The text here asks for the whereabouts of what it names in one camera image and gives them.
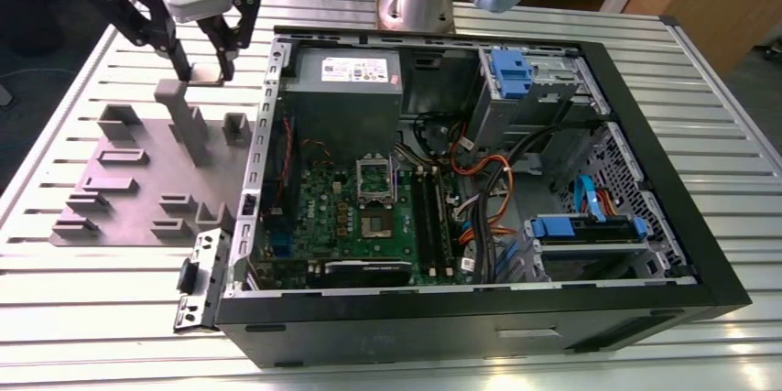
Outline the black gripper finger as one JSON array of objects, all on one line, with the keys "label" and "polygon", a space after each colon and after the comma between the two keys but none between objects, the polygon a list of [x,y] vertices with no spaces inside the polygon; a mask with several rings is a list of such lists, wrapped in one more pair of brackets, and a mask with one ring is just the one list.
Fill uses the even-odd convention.
[{"label": "black gripper finger", "polygon": [[191,80],[191,64],[163,0],[89,0],[130,42],[150,45],[171,61],[181,81]]},{"label": "black gripper finger", "polygon": [[252,44],[261,0],[233,0],[233,6],[240,11],[240,22],[236,26],[228,24],[222,14],[198,21],[199,28],[215,47],[225,81],[234,79],[234,60],[240,56],[240,51],[248,49]]}]

